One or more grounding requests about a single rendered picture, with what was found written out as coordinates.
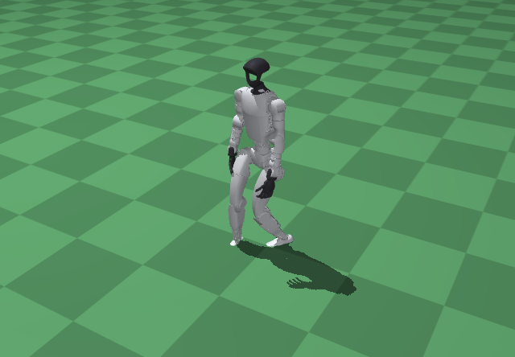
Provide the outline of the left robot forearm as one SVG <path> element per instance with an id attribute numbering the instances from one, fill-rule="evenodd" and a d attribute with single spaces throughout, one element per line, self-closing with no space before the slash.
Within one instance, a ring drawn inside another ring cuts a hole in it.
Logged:
<path id="1" fill-rule="evenodd" d="M 277 136 L 274 139 L 274 146 L 271 148 L 269 169 L 272 170 L 272 173 L 271 173 L 270 177 L 273 177 L 273 178 L 278 177 L 283 151 L 284 151 L 284 139 L 282 136 Z"/>

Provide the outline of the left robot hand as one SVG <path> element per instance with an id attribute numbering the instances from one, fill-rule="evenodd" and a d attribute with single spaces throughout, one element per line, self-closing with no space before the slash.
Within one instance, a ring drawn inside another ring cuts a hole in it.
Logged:
<path id="1" fill-rule="evenodd" d="M 271 176 L 271 173 L 272 173 L 272 170 L 269 169 L 267 171 L 267 180 L 264 182 L 264 184 L 259 187 L 256 192 L 260 191 L 262 189 L 262 192 L 260 195 L 256 195 L 258 198 L 260 199 L 266 199 L 266 198 L 269 198 L 272 196 L 273 192 L 274 192 L 274 187 L 275 187 L 275 183 L 274 183 L 274 180 L 277 179 L 276 178 L 273 178 L 273 177 L 270 177 Z"/>

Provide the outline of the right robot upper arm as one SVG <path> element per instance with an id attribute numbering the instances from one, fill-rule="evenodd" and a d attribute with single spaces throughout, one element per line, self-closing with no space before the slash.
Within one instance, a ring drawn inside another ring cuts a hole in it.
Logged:
<path id="1" fill-rule="evenodd" d="M 241 93 L 246 88 L 248 88 L 248 87 L 239 88 L 234 92 L 234 97 L 236 100 L 235 101 L 235 109 L 236 109 L 237 115 L 233 118 L 233 125 L 240 127 L 240 128 L 245 127 L 245 122 L 244 122 L 244 117 L 243 117 L 243 112 L 242 112 L 242 107 L 241 107 Z"/>

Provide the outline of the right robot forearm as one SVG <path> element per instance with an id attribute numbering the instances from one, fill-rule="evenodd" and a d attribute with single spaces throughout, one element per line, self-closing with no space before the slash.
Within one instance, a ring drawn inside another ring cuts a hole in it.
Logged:
<path id="1" fill-rule="evenodd" d="M 230 137 L 230 141 L 229 141 L 229 146 L 228 146 L 228 152 L 229 152 L 229 147 L 233 147 L 234 148 L 234 153 L 236 153 L 238 151 L 238 145 L 240 143 L 240 140 L 241 140 L 241 134 L 242 134 L 242 131 L 243 129 L 240 128 L 240 127 L 237 127 L 235 125 L 232 125 L 232 133 L 231 133 L 231 137 Z"/>

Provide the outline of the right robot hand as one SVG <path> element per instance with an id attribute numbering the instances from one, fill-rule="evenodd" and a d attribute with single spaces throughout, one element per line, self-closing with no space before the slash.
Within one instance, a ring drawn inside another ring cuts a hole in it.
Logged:
<path id="1" fill-rule="evenodd" d="M 228 156 L 229 156 L 229 169 L 230 169 L 230 173 L 232 174 L 233 173 L 233 164 L 235 162 L 235 156 L 237 156 L 237 152 L 234 153 L 233 147 L 229 147 Z"/>

